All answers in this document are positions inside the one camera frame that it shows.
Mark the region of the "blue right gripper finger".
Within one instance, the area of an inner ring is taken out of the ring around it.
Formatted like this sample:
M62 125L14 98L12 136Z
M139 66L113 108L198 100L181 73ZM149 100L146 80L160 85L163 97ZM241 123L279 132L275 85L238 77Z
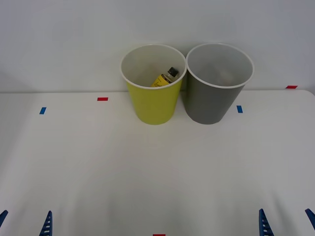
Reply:
M274 236L263 209L259 210L259 235Z
M311 223L315 223L315 214L308 208L305 210L306 215L308 216Z

